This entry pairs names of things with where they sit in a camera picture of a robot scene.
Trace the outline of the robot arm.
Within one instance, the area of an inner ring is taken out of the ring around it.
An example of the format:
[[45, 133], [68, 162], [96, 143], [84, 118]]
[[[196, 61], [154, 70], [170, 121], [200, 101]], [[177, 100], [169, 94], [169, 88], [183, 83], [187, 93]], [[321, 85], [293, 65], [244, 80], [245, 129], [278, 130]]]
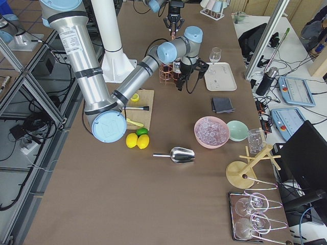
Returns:
[[161, 8], [168, 5], [168, 15], [163, 19], [166, 28], [170, 31], [171, 36], [174, 36], [184, 23], [181, 17], [181, 9], [184, 8], [183, 1], [165, 1], [165, 0], [150, 0], [144, 3], [154, 12], [158, 13]]
[[84, 3], [41, 1], [40, 5], [43, 23], [60, 36], [86, 103], [92, 134], [101, 142], [115, 142], [125, 134], [123, 107], [162, 64], [180, 60], [194, 67], [199, 63], [203, 31], [189, 26], [181, 37], [152, 47], [143, 60], [132, 64], [122, 49], [114, 1], [92, 1], [105, 49], [100, 65], [87, 31]]

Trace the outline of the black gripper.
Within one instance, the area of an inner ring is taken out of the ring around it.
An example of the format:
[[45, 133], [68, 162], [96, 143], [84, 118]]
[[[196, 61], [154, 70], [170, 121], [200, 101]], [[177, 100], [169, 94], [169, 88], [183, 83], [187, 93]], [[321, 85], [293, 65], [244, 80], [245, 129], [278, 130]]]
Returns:
[[190, 57], [186, 57], [187, 61], [190, 62], [188, 64], [186, 61], [181, 61], [180, 64], [180, 71], [181, 74], [179, 75], [179, 78], [176, 81], [176, 87], [179, 91], [182, 91], [183, 85], [185, 83], [185, 79], [187, 76], [190, 76], [193, 71], [198, 71], [198, 78], [202, 79], [204, 74], [209, 68], [209, 65], [201, 60], [200, 58], [196, 58], [195, 60], [192, 60]]
[[169, 30], [170, 35], [177, 33], [184, 23], [181, 17], [180, 10], [184, 7], [183, 1], [168, 1], [168, 15], [163, 19], [166, 28]]

